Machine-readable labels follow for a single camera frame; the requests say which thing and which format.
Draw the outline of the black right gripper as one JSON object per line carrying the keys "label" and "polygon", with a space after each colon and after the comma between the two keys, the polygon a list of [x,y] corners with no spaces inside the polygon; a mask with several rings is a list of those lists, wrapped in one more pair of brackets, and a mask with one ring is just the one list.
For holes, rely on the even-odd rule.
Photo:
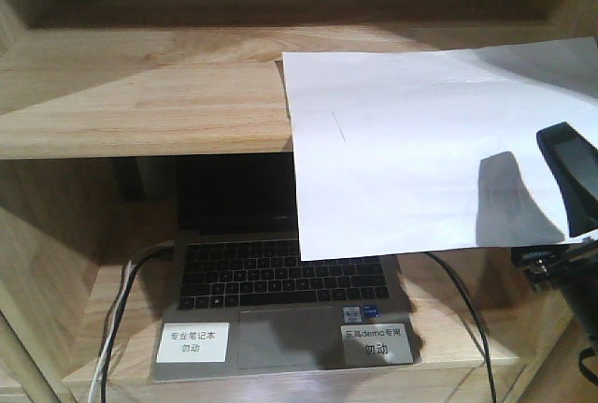
{"label": "black right gripper", "polygon": [[[567,122],[537,132],[536,141],[566,210],[570,237],[597,229],[597,149]],[[597,240],[514,247],[520,269],[535,293],[579,288],[597,292]]]}

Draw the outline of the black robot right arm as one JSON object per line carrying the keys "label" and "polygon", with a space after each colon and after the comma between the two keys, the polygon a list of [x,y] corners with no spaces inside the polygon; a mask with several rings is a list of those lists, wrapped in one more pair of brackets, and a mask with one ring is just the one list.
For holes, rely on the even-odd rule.
{"label": "black robot right arm", "polygon": [[[536,141],[559,186],[569,236],[596,230],[597,149],[567,122],[538,131]],[[597,354],[597,242],[518,247],[511,250],[511,262],[534,291],[561,292],[590,342],[578,355],[579,371],[596,384],[597,374],[584,361]]]}

